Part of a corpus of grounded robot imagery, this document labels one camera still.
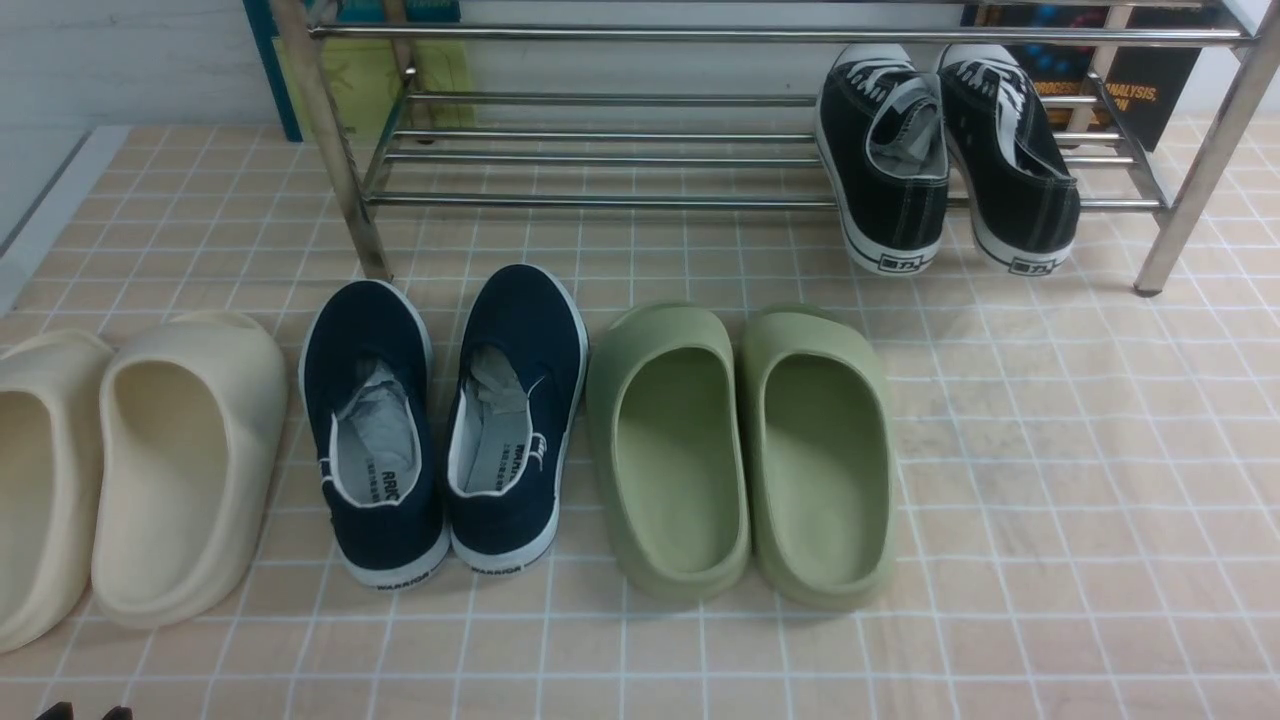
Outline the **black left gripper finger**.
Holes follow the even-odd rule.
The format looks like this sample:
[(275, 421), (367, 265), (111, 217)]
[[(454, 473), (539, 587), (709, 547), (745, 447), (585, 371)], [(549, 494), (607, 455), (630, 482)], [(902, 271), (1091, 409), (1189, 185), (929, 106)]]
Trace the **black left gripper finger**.
[(76, 712), (72, 703), (55, 703), (42, 711), (36, 720), (74, 720)]

